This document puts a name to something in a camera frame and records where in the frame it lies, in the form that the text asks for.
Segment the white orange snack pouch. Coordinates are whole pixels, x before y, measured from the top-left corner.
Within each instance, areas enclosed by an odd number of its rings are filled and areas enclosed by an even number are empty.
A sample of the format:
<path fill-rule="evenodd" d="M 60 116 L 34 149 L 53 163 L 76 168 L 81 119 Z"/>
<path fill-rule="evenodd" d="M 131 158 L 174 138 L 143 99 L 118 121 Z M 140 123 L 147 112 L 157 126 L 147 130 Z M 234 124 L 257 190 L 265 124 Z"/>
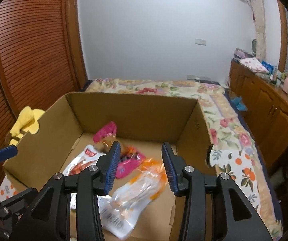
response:
<path fill-rule="evenodd" d="M 112 196 L 98 197 L 102 227 L 120 240 L 128 238 L 141 213 L 160 196 L 167 184 L 162 162 L 146 159 L 138 169 L 139 174 Z"/>

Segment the yellow plush toy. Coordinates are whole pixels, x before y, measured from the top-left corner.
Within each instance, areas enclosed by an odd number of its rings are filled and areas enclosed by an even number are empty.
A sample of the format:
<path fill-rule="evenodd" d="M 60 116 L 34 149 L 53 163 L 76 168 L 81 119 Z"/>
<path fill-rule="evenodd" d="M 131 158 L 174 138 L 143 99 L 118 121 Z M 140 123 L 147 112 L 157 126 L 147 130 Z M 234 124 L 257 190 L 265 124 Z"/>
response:
<path fill-rule="evenodd" d="M 17 145 L 27 132 L 36 134 L 39 130 L 38 120 L 44 113 L 44 110 L 38 108 L 32 109 L 30 106 L 24 107 L 6 136 L 6 145 Z"/>

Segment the orange print tablecloth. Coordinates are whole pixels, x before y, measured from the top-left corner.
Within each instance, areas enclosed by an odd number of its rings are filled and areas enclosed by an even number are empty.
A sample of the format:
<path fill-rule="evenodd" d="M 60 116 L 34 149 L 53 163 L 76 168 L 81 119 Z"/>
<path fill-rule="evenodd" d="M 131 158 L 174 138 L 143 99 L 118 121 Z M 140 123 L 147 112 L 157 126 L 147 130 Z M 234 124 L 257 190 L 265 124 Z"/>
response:
<path fill-rule="evenodd" d="M 107 154 L 106 150 L 98 151 Z M 0 203 L 28 187 L 41 189 L 52 173 L 63 172 L 66 166 L 80 153 L 49 150 L 19 150 L 6 161 L 5 178 L 0 186 Z M 210 164 L 217 173 L 228 173 L 243 191 L 257 212 L 261 202 L 254 161 L 244 151 L 212 150 Z"/>

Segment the white red sausage packet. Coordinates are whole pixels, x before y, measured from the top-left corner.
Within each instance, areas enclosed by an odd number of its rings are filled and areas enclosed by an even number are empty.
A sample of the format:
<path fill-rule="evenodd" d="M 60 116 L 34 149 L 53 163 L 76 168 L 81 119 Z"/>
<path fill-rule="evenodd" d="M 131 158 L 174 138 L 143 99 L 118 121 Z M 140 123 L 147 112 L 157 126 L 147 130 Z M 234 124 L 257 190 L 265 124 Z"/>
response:
<path fill-rule="evenodd" d="M 98 151 L 93 145 L 87 145 L 63 170 L 65 176 L 81 173 L 91 165 L 96 165 L 98 159 L 106 153 Z"/>

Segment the floral bed quilt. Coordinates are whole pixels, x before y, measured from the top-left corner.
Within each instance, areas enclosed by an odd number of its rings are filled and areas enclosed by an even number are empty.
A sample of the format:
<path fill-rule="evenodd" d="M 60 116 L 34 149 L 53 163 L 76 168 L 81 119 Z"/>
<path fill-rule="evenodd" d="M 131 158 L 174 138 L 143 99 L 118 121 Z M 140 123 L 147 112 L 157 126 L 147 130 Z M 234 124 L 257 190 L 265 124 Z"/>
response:
<path fill-rule="evenodd" d="M 214 143 L 212 150 L 244 151 L 254 161 L 260 193 L 258 214 L 273 240 L 283 235 L 283 220 L 277 197 L 273 193 L 267 170 L 251 133 L 231 105 L 224 88 L 211 82 L 96 79 L 88 92 L 178 96 L 198 100 L 205 114 Z"/>

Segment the brown cardboard box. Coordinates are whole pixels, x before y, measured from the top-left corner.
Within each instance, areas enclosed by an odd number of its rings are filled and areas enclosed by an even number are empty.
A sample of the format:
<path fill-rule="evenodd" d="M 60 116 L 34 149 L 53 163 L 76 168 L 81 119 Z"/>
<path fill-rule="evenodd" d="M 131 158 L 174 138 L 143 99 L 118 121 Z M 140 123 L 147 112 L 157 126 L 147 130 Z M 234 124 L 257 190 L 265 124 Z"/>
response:
<path fill-rule="evenodd" d="M 105 137 L 99 143 L 93 136 L 104 125 L 113 121 L 116 137 Z M 168 143 L 176 156 L 204 175 L 215 171 L 206 165 L 206 156 L 213 142 L 205 115 L 197 100 L 141 94 L 69 93 L 61 97 L 38 120 L 36 134 L 26 133 L 17 150 L 49 150 L 80 153 L 93 145 L 107 154 L 114 142 L 133 146 L 146 159 L 162 163 L 161 148 Z M 139 166 L 128 176 L 115 180 L 113 193 L 139 174 Z M 71 194 L 70 233 L 77 238 L 77 195 Z M 184 197 L 176 197 L 168 179 L 164 191 L 141 213 L 127 240 L 179 240 L 184 211 Z M 117 240 L 102 227 L 104 240 Z"/>

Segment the magenta snack packet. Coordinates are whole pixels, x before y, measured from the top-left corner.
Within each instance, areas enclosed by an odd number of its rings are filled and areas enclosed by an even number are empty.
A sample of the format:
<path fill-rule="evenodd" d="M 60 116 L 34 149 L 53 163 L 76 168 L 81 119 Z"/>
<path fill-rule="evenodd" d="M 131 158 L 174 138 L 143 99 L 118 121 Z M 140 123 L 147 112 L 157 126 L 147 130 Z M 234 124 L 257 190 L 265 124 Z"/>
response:
<path fill-rule="evenodd" d="M 140 166 L 146 157 L 137 148 L 133 146 L 125 146 L 121 150 L 116 178 L 122 179 L 128 176 L 133 170 Z"/>

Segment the wooden louvered wardrobe door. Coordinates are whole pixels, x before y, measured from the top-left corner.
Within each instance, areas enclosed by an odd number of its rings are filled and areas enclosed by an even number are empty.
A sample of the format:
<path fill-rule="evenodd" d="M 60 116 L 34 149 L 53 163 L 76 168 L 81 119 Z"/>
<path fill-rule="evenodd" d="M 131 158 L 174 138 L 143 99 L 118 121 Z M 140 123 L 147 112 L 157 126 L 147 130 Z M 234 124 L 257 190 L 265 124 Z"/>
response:
<path fill-rule="evenodd" d="M 86 81 L 77 0 L 0 3 L 0 149 L 24 107 L 46 110 Z"/>

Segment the pink snack packet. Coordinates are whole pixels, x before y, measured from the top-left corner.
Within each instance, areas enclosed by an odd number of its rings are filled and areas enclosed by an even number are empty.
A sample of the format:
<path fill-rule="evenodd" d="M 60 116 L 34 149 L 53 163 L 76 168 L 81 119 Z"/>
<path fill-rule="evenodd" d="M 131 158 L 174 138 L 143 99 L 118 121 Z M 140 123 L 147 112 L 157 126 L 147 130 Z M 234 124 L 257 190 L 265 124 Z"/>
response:
<path fill-rule="evenodd" d="M 108 124 L 104 125 L 98 132 L 93 136 L 93 141 L 99 143 L 105 137 L 116 137 L 117 126 L 113 121 L 110 121 Z"/>

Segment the wooden sideboard cabinet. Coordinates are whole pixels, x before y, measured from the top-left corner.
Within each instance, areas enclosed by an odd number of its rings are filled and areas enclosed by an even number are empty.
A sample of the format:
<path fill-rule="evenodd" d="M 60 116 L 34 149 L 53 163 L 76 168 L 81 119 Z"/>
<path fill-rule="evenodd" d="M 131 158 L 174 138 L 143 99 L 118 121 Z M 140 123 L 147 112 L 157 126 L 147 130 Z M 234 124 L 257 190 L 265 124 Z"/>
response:
<path fill-rule="evenodd" d="M 273 168 L 288 148 L 288 96 L 235 61 L 231 62 L 229 88 L 246 105 L 245 122 L 266 167 Z"/>

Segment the folded dotted cloth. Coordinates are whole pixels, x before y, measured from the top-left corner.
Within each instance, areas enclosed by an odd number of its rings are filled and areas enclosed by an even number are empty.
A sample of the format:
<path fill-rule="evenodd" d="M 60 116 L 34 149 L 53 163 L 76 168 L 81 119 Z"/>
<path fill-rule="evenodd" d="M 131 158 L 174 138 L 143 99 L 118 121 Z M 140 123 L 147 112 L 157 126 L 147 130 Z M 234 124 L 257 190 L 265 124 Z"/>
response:
<path fill-rule="evenodd" d="M 269 73 L 269 71 L 255 57 L 240 59 L 239 63 L 243 65 L 244 67 L 248 68 L 251 72 L 254 72 L 254 73 L 261 72 L 264 74 Z"/>

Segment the white patterned curtain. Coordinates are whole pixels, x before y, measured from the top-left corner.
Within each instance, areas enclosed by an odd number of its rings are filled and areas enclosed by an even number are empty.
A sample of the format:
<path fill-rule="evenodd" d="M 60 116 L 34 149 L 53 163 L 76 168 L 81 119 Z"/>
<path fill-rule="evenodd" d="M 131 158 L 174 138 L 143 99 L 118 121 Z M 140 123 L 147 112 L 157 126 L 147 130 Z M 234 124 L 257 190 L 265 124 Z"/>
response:
<path fill-rule="evenodd" d="M 266 59 L 266 25 L 264 0 L 251 0 L 256 30 L 256 58 Z"/>

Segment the wall switch plate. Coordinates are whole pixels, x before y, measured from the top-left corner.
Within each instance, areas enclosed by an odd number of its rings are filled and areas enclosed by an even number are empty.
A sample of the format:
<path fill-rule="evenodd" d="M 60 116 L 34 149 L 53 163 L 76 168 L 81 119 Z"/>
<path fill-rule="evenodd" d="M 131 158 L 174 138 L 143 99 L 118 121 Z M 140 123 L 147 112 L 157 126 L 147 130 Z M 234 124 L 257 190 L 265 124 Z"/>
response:
<path fill-rule="evenodd" d="M 201 45 L 201 46 L 205 46 L 206 45 L 206 41 L 203 39 L 196 39 L 195 40 L 196 45 Z"/>

